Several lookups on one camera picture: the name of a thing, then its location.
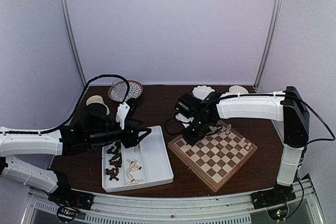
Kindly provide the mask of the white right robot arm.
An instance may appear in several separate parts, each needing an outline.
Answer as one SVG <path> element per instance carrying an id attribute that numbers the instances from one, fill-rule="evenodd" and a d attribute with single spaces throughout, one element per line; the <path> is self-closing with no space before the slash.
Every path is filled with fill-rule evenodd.
<path id="1" fill-rule="evenodd" d="M 308 143 L 310 115 L 293 86 L 271 93 L 209 92 L 200 99 L 192 93 L 179 97 L 174 106 L 176 119 L 183 123 L 180 131 L 188 144 L 195 145 L 210 133 L 219 120 L 265 119 L 282 123 L 282 151 L 276 187 L 269 192 L 272 203 L 279 204 L 289 196 L 289 187 Z"/>

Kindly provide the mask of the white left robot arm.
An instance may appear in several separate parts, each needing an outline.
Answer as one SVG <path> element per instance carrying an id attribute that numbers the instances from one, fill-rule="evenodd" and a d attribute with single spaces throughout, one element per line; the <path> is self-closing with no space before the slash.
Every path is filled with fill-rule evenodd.
<path id="1" fill-rule="evenodd" d="M 54 194 L 64 205 L 71 205 L 76 197 L 65 174 L 11 160 L 13 155 L 49 154 L 75 156 L 95 148 L 120 141 L 125 148 L 137 146 L 151 132 L 141 121 L 131 123 L 133 109 L 126 103 L 119 105 L 116 120 L 108 116 L 105 105 L 93 103 L 81 110 L 80 119 L 73 125 L 54 129 L 28 131 L 1 128 L 1 176 L 8 177 Z"/>

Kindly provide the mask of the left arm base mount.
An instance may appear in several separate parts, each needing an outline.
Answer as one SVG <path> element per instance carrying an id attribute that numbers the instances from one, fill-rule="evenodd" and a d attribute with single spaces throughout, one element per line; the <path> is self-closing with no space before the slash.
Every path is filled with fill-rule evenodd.
<path id="1" fill-rule="evenodd" d="M 55 191 L 52 194 L 48 193 L 48 199 L 59 206 L 71 207 L 76 210 L 90 210 L 94 195 L 75 190 L 60 193 Z"/>

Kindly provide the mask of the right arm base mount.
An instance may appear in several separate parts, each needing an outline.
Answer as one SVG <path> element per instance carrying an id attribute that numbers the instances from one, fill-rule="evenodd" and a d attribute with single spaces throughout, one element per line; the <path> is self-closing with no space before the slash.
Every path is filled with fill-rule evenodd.
<path id="1" fill-rule="evenodd" d="M 295 193 L 284 193 L 275 189 L 257 191 L 251 194 L 254 209 L 267 208 L 275 205 L 285 204 L 296 199 Z"/>

